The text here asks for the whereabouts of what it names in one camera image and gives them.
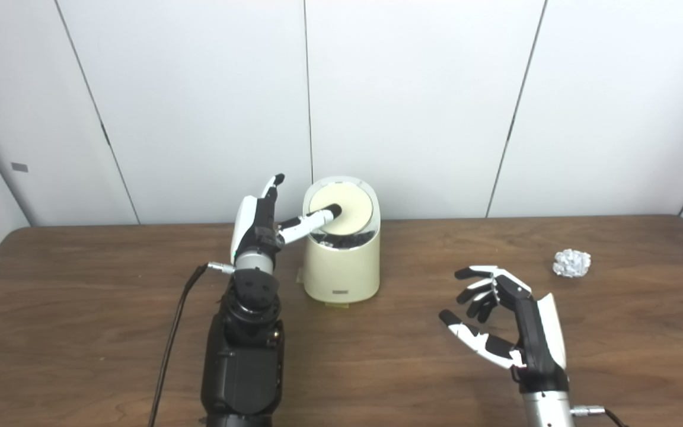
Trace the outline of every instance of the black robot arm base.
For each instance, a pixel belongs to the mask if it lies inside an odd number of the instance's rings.
[[[281,401],[283,324],[275,321],[261,346],[231,343],[226,299],[207,339],[201,394],[207,427],[270,427]]]

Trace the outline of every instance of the robotic arm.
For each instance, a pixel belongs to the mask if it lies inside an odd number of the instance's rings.
[[[229,274],[228,287],[207,339],[201,401],[207,427],[270,427],[281,401],[284,330],[279,320],[276,254],[339,216],[339,205],[274,224],[277,186],[247,196],[236,215],[231,265],[209,267]]]
[[[439,318],[476,354],[510,370],[523,395],[530,427],[574,427],[567,395],[566,348],[552,294],[537,301],[527,284],[494,265],[464,268],[455,277],[480,278],[457,297],[460,304],[470,301],[467,316],[484,323],[497,305],[513,311],[518,342],[482,333],[449,310],[439,313]]]

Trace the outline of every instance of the black cable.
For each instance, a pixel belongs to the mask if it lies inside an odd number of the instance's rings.
[[[628,425],[624,424],[624,422],[621,421],[621,419],[618,418],[618,416],[615,416],[615,413],[610,411],[608,408],[605,408],[605,415],[609,416],[610,419],[612,419],[613,422],[615,422],[615,424],[618,425],[618,427],[628,427]]]
[[[157,407],[159,406],[160,394],[162,394],[162,385],[165,383],[165,372],[168,371],[168,360],[170,359],[170,350],[173,348],[173,340],[175,339],[175,332],[178,330],[178,322],[181,321],[181,314],[184,312],[184,303],[186,296],[202,273],[207,270],[207,265],[200,265],[192,273],[189,281],[184,285],[184,292],[181,294],[181,299],[178,301],[178,308],[175,309],[173,316],[173,326],[170,328],[170,335],[168,335],[168,344],[165,346],[165,353],[162,355],[162,366],[159,368],[159,376],[157,376],[157,388],[154,391],[154,399],[152,399],[152,412],[149,414],[149,424],[147,427],[154,427],[155,418],[157,418]]]

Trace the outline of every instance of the cable connector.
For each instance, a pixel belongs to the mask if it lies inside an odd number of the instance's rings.
[[[233,265],[221,264],[219,262],[209,262],[209,263],[207,263],[207,267],[212,268],[212,270],[217,270],[223,274],[228,274],[228,275],[233,274],[235,271],[235,268]]]
[[[604,406],[576,405],[571,407],[571,416],[598,416],[605,415]]]

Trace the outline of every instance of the aluminum foil ball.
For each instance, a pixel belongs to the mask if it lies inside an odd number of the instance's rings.
[[[592,257],[586,252],[565,249],[555,254],[555,264],[553,271],[558,276],[566,278],[580,278],[589,271],[592,265]]]

